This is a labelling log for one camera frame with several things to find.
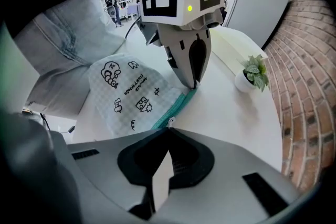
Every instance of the person in background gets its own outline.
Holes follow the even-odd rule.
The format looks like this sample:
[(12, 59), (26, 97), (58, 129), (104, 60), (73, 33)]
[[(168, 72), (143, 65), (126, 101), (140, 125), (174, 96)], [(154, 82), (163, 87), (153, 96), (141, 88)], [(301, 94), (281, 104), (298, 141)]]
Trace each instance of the person in background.
[(226, 1), (226, 8), (225, 8), (225, 11), (226, 11), (227, 13), (230, 13), (231, 8), (232, 8), (232, 4), (233, 4), (233, 0), (227, 0), (227, 1)]
[(116, 53), (125, 38), (114, 33), (100, 0), (25, 0), (20, 7), (22, 0), (2, 0), (9, 33), (40, 75), (26, 106), (75, 119), (90, 91), (91, 64)]
[(227, 0), (224, 0), (224, 6), (219, 8), (219, 10), (221, 11), (221, 14), (222, 14), (222, 18), (223, 18), (223, 22), (221, 23), (221, 26), (223, 25), (226, 14), (227, 14), (227, 12), (225, 11), (226, 1)]
[(115, 26), (118, 27), (117, 23), (119, 24), (119, 26), (123, 26), (123, 24), (120, 22), (120, 17), (119, 17), (119, 7), (118, 7), (118, 0), (114, 0), (113, 6), (115, 8), (116, 11), (116, 18), (112, 18), (112, 21), (116, 24)]

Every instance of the white towel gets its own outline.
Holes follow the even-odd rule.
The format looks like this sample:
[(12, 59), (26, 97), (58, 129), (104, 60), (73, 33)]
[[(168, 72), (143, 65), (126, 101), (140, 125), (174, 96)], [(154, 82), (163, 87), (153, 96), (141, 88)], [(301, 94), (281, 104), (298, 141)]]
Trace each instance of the white towel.
[(116, 136), (166, 126), (195, 92), (184, 95), (156, 70), (125, 54), (95, 62), (89, 82), (95, 105)]

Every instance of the potted plant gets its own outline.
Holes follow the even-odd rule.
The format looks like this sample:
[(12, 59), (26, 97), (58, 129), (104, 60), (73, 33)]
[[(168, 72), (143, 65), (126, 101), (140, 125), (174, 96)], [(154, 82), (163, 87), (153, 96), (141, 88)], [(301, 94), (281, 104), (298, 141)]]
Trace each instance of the potted plant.
[(262, 62), (262, 56), (258, 55), (256, 58), (249, 56), (249, 60), (242, 63), (244, 70), (235, 78), (235, 85), (239, 91), (251, 92), (258, 87), (263, 92), (265, 86), (268, 86), (266, 67)]

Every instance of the white partition wall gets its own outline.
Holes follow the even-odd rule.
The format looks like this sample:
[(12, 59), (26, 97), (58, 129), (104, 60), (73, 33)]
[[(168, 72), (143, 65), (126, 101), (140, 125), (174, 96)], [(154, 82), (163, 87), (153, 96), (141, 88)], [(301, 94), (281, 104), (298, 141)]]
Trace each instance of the white partition wall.
[(234, 0), (224, 26), (239, 30), (262, 47), (279, 22), (289, 0)]

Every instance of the jeans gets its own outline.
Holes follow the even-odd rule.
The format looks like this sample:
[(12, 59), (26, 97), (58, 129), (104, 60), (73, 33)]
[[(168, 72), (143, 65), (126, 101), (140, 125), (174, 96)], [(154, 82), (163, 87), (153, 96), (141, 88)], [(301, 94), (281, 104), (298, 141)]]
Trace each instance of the jeans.
[[(119, 17), (119, 8), (118, 8), (118, 7), (115, 7), (115, 6), (114, 6), (114, 8), (115, 8), (115, 11), (116, 11), (117, 22), (118, 22), (119, 25), (121, 25), (120, 17)], [(115, 18), (112, 18), (112, 21), (113, 21), (115, 24), (117, 24), (117, 22), (115, 21)]]
[(26, 106), (76, 118), (90, 91), (88, 70), (124, 43), (100, 0), (67, 0), (37, 15), (14, 41), (40, 74)]

